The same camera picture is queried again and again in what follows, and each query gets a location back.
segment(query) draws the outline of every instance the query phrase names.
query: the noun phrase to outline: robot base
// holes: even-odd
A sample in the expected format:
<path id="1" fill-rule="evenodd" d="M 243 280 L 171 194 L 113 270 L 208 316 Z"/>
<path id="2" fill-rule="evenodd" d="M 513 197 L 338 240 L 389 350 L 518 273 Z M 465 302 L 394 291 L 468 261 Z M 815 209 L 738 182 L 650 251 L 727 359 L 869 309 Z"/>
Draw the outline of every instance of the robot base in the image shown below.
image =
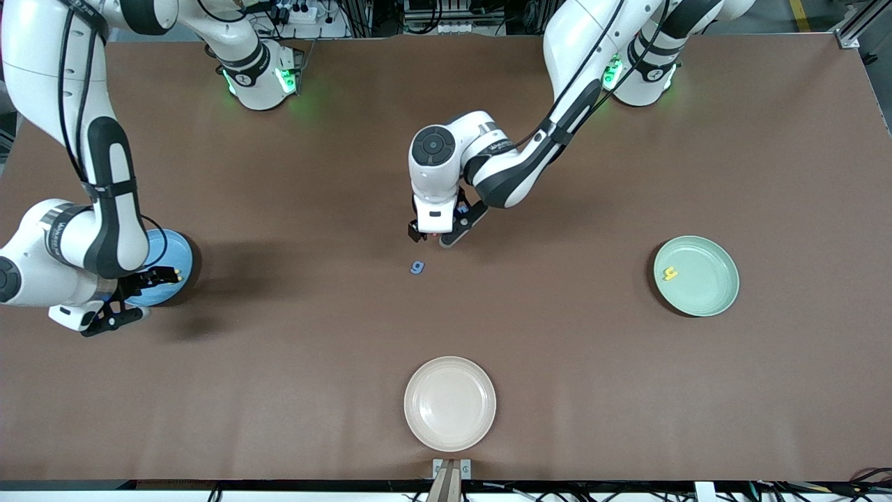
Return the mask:
<path id="1" fill-rule="evenodd" d="M 228 72 L 223 70 L 229 93 L 245 107 L 259 112 L 271 110 L 290 95 L 300 92 L 304 56 L 302 50 L 280 46 L 272 40 L 264 40 L 263 45 L 269 50 L 272 61 L 250 86 L 241 85 L 239 80 L 243 76 L 230 78 Z"/>
<path id="2" fill-rule="evenodd" d="M 149 230 L 146 235 L 149 238 L 149 256 L 145 262 L 150 264 L 158 260 L 154 266 L 171 267 L 177 271 L 182 280 L 176 284 L 158 284 L 153 288 L 143 289 L 140 295 L 127 298 L 126 303 L 132 306 L 155 306 L 170 300 L 183 289 L 193 270 L 192 247 L 182 235 L 167 229 L 164 229 L 163 235 L 160 230 Z M 164 236 L 167 236 L 168 240 L 166 251 L 164 251 Z"/>

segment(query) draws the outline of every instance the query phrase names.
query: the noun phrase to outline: brown table surface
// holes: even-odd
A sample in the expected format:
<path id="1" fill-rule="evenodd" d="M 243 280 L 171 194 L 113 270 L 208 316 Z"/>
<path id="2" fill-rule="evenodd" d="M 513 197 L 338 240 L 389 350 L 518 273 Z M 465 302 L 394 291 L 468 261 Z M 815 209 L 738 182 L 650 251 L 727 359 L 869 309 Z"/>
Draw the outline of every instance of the brown table surface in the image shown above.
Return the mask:
<path id="1" fill-rule="evenodd" d="M 519 207 L 416 245 L 416 130 L 549 108 L 538 38 L 320 42 L 302 96 L 243 109 L 198 44 L 109 46 L 142 207 L 199 246 L 180 306 L 82 339 L 3 308 L 3 479 L 399 479 L 442 457 L 402 412 L 444 355 L 491 376 L 501 479 L 842 480 L 892 464 L 892 141 L 833 36 L 696 37 L 658 104 L 609 104 Z M 83 201 L 23 128 L 0 242 Z M 737 303 L 661 305 L 669 238 L 722 244 Z M 422 275 L 409 273 L 415 260 Z"/>

